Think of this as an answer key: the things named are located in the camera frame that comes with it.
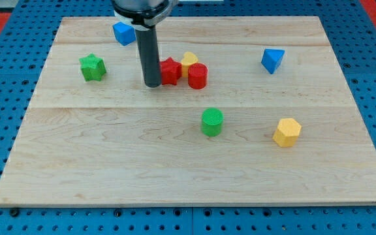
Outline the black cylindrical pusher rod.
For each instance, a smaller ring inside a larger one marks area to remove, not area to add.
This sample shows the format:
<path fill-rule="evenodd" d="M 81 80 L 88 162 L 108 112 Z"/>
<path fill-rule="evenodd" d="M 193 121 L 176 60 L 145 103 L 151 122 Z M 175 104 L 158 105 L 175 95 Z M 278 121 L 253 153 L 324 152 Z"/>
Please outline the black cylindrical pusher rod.
<path fill-rule="evenodd" d="M 161 66 L 156 27 L 153 26 L 145 31 L 136 30 L 136 41 L 145 85 L 148 87 L 160 86 Z"/>

